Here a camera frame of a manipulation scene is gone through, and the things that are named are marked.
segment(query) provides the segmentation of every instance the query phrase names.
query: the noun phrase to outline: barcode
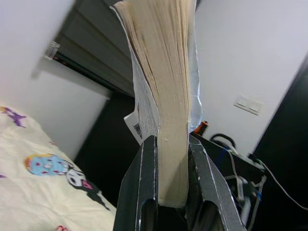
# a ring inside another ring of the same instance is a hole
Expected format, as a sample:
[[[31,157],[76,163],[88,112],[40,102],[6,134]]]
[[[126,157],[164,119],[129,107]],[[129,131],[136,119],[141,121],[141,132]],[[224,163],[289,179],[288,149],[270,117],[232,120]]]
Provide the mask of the barcode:
[[[141,129],[140,129],[140,125],[139,124],[136,124],[134,125],[134,128],[137,132],[137,134],[140,136],[140,138],[142,139],[142,133],[141,133]]]

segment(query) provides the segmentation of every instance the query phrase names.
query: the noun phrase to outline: white cable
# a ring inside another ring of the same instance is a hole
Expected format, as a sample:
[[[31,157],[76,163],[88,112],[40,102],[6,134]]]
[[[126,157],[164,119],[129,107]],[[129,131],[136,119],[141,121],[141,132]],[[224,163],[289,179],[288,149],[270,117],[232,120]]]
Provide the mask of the white cable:
[[[263,190],[263,185],[266,181],[266,176],[263,176],[262,177],[262,180],[260,182],[260,187],[259,187],[259,190],[258,190],[258,197],[257,197],[257,201],[255,203],[255,207],[254,207],[254,211],[252,212],[252,216],[251,216],[251,219],[250,219],[250,223],[249,223],[249,226],[247,228],[247,231],[251,231],[252,230],[252,227],[254,226],[254,223],[255,223],[255,219],[256,219],[256,215],[257,215],[257,210],[258,210],[258,207],[259,207],[259,204],[260,204],[260,196],[262,195],[262,190]]]
[[[278,182],[278,180],[276,179],[276,177],[274,176],[274,174],[269,170],[269,168],[261,161],[258,159],[258,161],[266,168],[266,170],[270,173],[270,175],[273,177],[274,181],[279,185],[279,187],[282,189],[282,191],[295,203],[297,204],[299,207],[301,207],[302,209],[308,211],[308,208],[300,205],[296,200],[294,200],[288,193],[287,191],[283,188],[283,186]]]
[[[231,151],[236,154],[236,155],[239,155],[239,153],[237,152],[237,150],[233,147],[233,146],[230,146],[229,147],[231,149]]]
[[[231,153],[229,150],[227,150],[227,152],[229,153],[229,156],[230,156],[230,159],[231,159],[233,173],[234,173],[234,175],[235,175],[236,177],[238,177],[237,172],[236,172],[236,169],[235,169],[235,163],[234,163],[233,155],[232,155],[232,153]]]

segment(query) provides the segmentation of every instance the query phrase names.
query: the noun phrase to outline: wall switch plate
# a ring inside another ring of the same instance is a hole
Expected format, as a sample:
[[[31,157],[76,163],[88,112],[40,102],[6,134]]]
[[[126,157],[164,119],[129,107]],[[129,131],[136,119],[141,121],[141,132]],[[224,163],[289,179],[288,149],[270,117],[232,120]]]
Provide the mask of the wall switch plate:
[[[263,105],[264,104],[262,102],[250,99],[250,98],[248,98],[246,96],[242,96],[242,95],[240,95],[237,98],[237,100],[234,104],[234,106],[239,107],[239,108],[241,108],[245,111],[248,111],[252,114],[255,114],[257,116],[260,114],[260,111],[261,111]]]

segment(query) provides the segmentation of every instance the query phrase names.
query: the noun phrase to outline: cartoon character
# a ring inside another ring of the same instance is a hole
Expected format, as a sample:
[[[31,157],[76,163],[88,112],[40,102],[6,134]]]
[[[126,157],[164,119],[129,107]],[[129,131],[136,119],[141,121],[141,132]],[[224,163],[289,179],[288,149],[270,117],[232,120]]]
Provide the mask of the cartoon character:
[[[30,155],[25,159],[26,169],[37,176],[65,175],[69,163],[53,154]]]
[[[74,165],[53,154],[35,154],[25,159],[26,169],[37,176],[66,175],[66,179],[75,189],[87,192],[93,201],[110,210],[103,201],[102,192],[90,181],[82,171],[74,169]]]
[[[26,116],[24,115],[19,115],[16,112],[12,111],[10,108],[8,107],[1,107],[0,110],[2,111],[2,113],[5,113],[9,118],[11,118],[13,120],[13,122],[19,126],[19,127],[23,127],[26,128],[24,126],[22,126],[20,120],[23,118],[26,118]]]
[[[75,189],[81,189],[83,191],[86,191],[89,198],[91,198],[93,201],[100,203],[107,210],[110,210],[100,196],[102,192],[96,187],[95,184],[86,179],[83,172],[70,167],[68,172],[66,173],[66,179]]]

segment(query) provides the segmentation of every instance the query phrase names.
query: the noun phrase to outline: bed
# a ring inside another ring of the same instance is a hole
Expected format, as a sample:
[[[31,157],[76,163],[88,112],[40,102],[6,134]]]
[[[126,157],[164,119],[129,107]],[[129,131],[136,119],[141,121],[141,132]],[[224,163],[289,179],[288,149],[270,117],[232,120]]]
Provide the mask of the bed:
[[[34,119],[0,105],[0,230],[111,231],[115,213]]]

